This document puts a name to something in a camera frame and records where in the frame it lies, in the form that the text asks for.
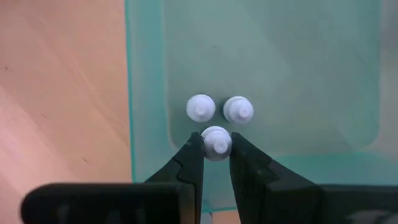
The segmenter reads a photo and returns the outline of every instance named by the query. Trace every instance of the glass surface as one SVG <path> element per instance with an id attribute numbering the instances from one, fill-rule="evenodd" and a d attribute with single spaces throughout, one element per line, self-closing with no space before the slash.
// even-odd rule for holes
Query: glass surface
<path id="1" fill-rule="evenodd" d="M 397 65 L 380 65 L 379 4 L 126 0 L 133 181 L 220 125 L 319 184 L 398 184 Z M 185 114 L 198 93 L 218 105 L 203 124 Z M 253 103 L 247 125 L 222 118 L 234 95 Z M 235 206 L 228 160 L 206 160 L 203 211 Z"/>

